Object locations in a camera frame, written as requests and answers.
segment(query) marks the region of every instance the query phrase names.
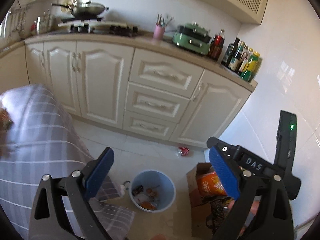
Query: gas stove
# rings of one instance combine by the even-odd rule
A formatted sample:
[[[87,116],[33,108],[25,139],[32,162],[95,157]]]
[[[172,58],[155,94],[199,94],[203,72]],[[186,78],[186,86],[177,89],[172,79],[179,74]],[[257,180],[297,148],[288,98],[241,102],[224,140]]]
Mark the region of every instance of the gas stove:
[[[70,21],[58,24],[58,26],[67,26],[68,33],[113,34],[125,37],[135,37],[138,35],[138,27],[136,26],[129,26],[126,23],[103,22],[101,18],[88,20],[72,18]]]

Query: gray striped fabric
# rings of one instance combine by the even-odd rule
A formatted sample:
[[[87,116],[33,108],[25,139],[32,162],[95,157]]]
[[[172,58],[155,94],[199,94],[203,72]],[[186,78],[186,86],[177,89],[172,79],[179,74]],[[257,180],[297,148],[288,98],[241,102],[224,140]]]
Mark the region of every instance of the gray striped fabric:
[[[0,131],[0,205],[24,239],[28,239],[31,207],[42,175],[66,177],[92,160],[70,115],[43,85],[9,90],[0,96],[13,125]],[[119,197],[119,185],[107,176],[99,198]],[[123,240],[134,212],[93,198],[96,216],[114,240]],[[83,237],[67,197],[64,204],[76,235]]]

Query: frying pan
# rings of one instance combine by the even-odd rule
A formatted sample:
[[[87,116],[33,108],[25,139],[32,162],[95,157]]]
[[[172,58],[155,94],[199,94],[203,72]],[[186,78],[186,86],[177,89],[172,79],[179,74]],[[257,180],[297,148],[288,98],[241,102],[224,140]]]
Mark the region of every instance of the frying pan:
[[[81,16],[97,16],[101,14],[104,10],[109,10],[108,7],[105,7],[103,4],[100,3],[80,3],[77,5],[65,5],[59,3],[52,3],[52,6],[60,6],[67,9],[70,9],[71,14],[74,17],[81,17]]]

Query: orange snack bag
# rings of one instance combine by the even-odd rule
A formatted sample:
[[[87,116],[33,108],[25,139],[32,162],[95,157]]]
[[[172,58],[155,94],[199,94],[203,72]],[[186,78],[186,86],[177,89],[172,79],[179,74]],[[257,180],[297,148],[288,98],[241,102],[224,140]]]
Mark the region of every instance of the orange snack bag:
[[[204,174],[196,180],[199,193],[202,197],[227,195],[215,171]]]

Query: pink utensil holder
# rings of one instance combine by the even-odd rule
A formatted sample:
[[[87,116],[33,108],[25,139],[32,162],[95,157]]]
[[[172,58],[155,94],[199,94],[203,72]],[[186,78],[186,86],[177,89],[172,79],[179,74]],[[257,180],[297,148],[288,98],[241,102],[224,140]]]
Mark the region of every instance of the pink utensil holder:
[[[156,40],[162,40],[165,28],[156,25],[155,32],[153,33],[153,38]]]

